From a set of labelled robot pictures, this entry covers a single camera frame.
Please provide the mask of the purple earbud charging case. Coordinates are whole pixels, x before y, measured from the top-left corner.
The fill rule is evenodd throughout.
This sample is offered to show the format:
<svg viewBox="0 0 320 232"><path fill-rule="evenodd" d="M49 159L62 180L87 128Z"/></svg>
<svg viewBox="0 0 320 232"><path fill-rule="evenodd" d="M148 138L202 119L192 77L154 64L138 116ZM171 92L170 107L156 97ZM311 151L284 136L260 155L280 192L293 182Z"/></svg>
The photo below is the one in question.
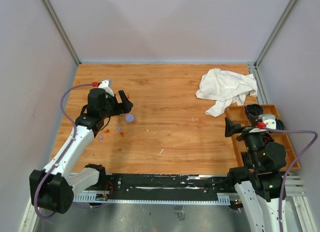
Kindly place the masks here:
<svg viewBox="0 0 320 232"><path fill-rule="evenodd" d="M125 116L125 121L128 123L132 123L135 120L135 116L133 114L127 114Z"/></svg>

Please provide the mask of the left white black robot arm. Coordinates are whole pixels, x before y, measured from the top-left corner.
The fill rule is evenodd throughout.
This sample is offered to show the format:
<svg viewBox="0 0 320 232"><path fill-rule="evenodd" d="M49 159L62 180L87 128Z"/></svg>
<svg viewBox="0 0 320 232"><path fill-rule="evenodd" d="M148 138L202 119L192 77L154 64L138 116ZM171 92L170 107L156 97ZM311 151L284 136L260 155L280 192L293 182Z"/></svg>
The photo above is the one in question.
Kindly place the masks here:
<svg viewBox="0 0 320 232"><path fill-rule="evenodd" d="M76 175L71 173L85 148L107 125L105 119L131 112L133 104L125 92L120 90L118 94L120 102L109 86L93 87L80 115L71 120L73 129L64 145L42 170L30 174L31 203L39 217L39 209L64 214L74 197L85 189L93 186L101 190L107 185L106 171L101 165L89 164Z"/></svg>

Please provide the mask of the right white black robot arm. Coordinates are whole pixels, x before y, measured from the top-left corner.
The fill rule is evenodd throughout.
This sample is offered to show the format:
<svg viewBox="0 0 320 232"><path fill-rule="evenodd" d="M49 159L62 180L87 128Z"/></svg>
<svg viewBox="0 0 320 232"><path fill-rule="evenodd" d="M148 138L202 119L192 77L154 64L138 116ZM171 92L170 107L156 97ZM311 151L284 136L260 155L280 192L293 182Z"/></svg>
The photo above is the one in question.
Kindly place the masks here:
<svg viewBox="0 0 320 232"><path fill-rule="evenodd" d="M285 147L277 142L264 143L262 135L276 129L272 114L258 116L252 126L243 127L225 118L225 136L238 134L250 159L247 166L231 168L226 185L239 195L252 232L286 232L285 197L280 169L286 163Z"/></svg>

